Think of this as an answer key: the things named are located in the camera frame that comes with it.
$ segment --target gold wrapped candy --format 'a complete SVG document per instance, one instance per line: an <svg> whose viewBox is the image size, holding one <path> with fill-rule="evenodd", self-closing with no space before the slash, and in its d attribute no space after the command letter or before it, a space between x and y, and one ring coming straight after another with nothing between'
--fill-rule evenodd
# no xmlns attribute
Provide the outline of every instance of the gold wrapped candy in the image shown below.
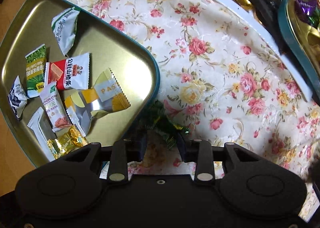
<svg viewBox="0 0 320 228"><path fill-rule="evenodd" d="M55 159L66 155L76 147L83 147L87 144L86 138L81 135L74 125L60 138L47 141L47 145Z"/></svg>
<svg viewBox="0 0 320 228"><path fill-rule="evenodd" d="M93 88L73 93L65 99L67 113L83 136L89 132L93 118L124 110L130 103L110 69L103 71Z"/></svg>
<svg viewBox="0 0 320 228"><path fill-rule="evenodd" d="M233 0L237 4L239 4L246 11L250 11L253 9L253 5L249 0Z"/></svg>

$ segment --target floral fabric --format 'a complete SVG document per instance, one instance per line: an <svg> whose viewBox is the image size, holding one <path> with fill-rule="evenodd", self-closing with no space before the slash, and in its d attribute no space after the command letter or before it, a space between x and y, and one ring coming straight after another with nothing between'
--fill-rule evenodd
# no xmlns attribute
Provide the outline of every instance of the floral fabric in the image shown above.
<svg viewBox="0 0 320 228"><path fill-rule="evenodd" d="M158 99L190 138L235 142L308 179L318 158L320 108L244 21L213 0L68 0L145 46L161 73ZM192 174L177 149L152 141L129 173ZM216 177L223 176L220 162ZM319 205L311 183L300 213Z"/></svg>

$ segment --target gold tray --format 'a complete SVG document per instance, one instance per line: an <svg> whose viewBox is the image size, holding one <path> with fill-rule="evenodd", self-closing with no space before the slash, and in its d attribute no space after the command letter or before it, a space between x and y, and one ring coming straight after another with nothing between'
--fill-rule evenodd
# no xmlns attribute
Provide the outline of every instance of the gold tray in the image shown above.
<svg viewBox="0 0 320 228"><path fill-rule="evenodd" d="M17 75L26 90L25 55L39 45L46 45L49 62L66 58L53 35L51 21L72 6L64 0L26 0L0 46L0 109L22 150L36 167L46 163L47 159L27 124L33 113L43 106L42 102L39 97L29 99L18 121L7 96ZM74 57L87 51L90 52L89 87L102 71L110 67L131 104L126 110L106 115L92 123L88 142L110 146L124 135L144 106L156 96L160 83L159 68L144 47L83 10L78 17L76 39L69 55ZM61 99L64 101L74 91L60 92Z"/></svg>

